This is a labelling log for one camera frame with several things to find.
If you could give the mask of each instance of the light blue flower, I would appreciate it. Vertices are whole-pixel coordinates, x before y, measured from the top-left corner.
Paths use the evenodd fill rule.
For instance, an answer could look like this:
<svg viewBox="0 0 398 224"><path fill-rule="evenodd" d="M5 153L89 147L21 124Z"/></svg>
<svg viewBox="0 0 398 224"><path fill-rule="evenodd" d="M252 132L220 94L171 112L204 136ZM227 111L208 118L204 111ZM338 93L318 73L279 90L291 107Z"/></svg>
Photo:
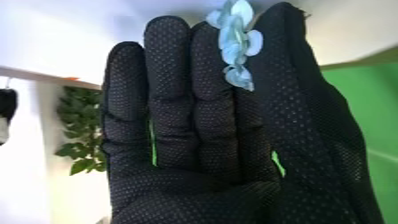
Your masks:
<svg viewBox="0 0 398 224"><path fill-rule="evenodd" d="M263 48L263 35L256 30L245 33L252 21L254 11L245 0L229 0L222 10L215 10L206 21L220 29L219 48L222 60L229 64L224 69L227 82L254 90L252 76L243 64L247 56L254 56Z"/></svg>

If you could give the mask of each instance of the green plant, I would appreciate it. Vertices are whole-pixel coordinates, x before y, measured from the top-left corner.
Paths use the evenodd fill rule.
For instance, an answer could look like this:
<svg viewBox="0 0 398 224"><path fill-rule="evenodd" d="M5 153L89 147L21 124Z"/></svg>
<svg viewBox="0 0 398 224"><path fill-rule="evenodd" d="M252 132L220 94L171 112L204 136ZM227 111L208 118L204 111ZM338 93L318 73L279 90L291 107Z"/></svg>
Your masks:
<svg viewBox="0 0 398 224"><path fill-rule="evenodd" d="M101 147L99 130L99 96L96 90L64 87L64 97L57 108L59 118L64 124L64 135L69 139L55 153L69 156L75 163L71 175L87 171L105 171L105 156Z"/></svg>

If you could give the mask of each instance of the black object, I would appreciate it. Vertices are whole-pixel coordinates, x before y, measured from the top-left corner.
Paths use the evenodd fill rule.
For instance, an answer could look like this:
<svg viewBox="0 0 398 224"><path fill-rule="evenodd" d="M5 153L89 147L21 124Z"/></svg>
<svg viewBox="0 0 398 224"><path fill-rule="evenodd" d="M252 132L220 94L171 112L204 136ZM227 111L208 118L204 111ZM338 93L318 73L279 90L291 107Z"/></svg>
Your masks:
<svg viewBox="0 0 398 224"><path fill-rule="evenodd" d="M9 138L9 124L11 119L14 117L16 105L18 105L18 94L12 89L0 89L0 119L5 119L5 123L2 122L0 127L0 146L4 145Z"/></svg>
<svg viewBox="0 0 398 224"><path fill-rule="evenodd" d="M384 223L362 134L288 3L263 14L256 30L265 48L247 67L258 100L226 83L206 23L190 29L179 18L160 17L146 50L133 42L114 47L103 84L114 224Z"/></svg>

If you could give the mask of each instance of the green wall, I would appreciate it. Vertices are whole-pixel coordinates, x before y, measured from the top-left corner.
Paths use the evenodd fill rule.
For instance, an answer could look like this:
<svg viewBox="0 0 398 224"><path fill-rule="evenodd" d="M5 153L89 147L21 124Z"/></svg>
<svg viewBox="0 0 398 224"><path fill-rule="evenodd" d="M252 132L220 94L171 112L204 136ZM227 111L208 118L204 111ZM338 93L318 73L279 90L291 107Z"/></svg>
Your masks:
<svg viewBox="0 0 398 224"><path fill-rule="evenodd" d="M323 72L350 103L364 132L378 205L398 224L398 63Z"/></svg>

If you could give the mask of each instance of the white wall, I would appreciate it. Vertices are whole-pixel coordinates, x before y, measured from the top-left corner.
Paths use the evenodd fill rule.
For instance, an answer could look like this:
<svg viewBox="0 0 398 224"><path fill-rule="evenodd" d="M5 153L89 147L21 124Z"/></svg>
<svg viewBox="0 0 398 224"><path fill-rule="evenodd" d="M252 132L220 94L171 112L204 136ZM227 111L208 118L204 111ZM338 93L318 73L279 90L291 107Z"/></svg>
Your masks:
<svg viewBox="0 0 398 224"><path fill-rule="evenodd" d="M12 79L20 106L0 147L0 223L50 224L46 156L36 84Z"/></svg>
<svg viewBox="0 0 398 224"><path fill-rule="evenodd" d="M107 175L69 176L71 160L53 155L64 142L55 112L62 88L18 79L11 88L20 106L0 147L0 223L94 224L110 213Z"/></svg>

